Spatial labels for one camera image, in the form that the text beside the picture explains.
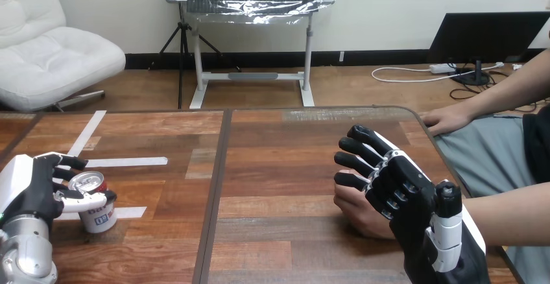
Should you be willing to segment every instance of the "metal robotic arm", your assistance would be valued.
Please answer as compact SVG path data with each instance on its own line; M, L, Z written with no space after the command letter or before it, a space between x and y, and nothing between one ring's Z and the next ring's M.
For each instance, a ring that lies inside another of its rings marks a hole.
M49 242L51 225L62 213L87 211L114 202L112 191L89 195L53 182L76 176L87 161L50 152L14 157L0 172L0 284L55 283L57 269Z
M336 183L364 192L390 220L414 284L490 283L485 243L459 187L447 180L435 186L404 151L363 126L352 127L339 146L346 152L335 162L360 175L339 172Z

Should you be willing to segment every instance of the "black baseboard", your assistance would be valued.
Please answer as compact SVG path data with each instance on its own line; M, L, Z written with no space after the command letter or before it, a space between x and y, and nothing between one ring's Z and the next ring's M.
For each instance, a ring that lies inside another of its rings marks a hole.
M544 49L528 49L514 62L528 62ZM311 66L327 65L411 65L428 64L427 49L406 49L394 51L347 51L340 61L339 51L313 52ZM288 53L225 53L219 58L215 53L202 53L203 69L231 68L233 64L241 68L281 68L303 67L304 52ZM126 69L179 69L178 53L126 54ZM184 60L186 69L195 69L195 59L190 54Z

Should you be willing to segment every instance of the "soda can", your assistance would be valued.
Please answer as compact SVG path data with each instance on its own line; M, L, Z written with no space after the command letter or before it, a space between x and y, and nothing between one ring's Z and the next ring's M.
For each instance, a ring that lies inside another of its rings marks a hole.
M69 190L78 190L90 195L108 190L107 182L100 172L82 172L69 182ZM114 203L78 213L86 231L101 233L117 222Z

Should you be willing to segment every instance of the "black shirt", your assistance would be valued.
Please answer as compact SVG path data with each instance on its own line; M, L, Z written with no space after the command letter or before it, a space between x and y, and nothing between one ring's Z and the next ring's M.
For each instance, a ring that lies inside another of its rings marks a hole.
M550 181L550 106L523 116L525 157L538 183Z

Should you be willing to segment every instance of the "white wall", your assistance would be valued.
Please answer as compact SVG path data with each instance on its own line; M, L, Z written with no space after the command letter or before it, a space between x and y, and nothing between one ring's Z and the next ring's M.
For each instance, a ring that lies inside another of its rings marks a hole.
M337 0L314 19L313 49L428 49L446 12L544 10L547 1ZM177 6L165 0L61 0L61 4L69 26L100 34L126 53L158 52L178 21ZM531 47L550 47L549 31L550 22ZM201 33L224 52L303 51L305 47L304 23L206 24ZM178 51L178 43L167 51Z

